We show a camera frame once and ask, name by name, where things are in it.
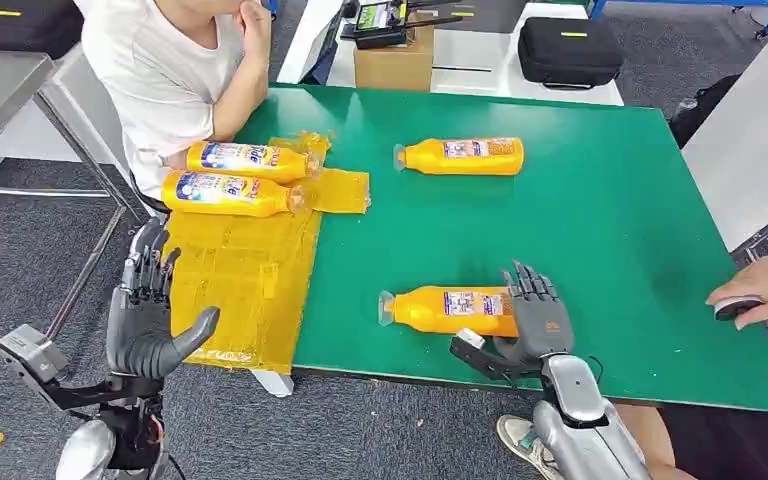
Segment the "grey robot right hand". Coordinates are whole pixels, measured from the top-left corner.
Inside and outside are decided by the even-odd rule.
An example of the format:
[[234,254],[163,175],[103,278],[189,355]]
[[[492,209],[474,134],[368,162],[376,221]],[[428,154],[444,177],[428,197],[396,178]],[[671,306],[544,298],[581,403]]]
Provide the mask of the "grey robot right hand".
[[542,358],[569,353],[574,333],[567,308],[552,281],[528,264],[513,261],[513,274],[502,271],[514,317],[516,338],[494,337],[507,361],[540,366]]

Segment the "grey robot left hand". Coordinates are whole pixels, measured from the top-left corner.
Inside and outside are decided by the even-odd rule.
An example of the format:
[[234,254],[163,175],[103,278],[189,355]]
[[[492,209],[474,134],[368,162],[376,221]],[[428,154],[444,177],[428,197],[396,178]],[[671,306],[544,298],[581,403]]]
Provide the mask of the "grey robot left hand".
[[171,333],[171,287],[181,251],[163,253],[169,237],[153,217],[131,241],[107,320],[106,358],[116,374],[162,380],[200,348],[219,323],[220,309],[208,306],[189,328]]

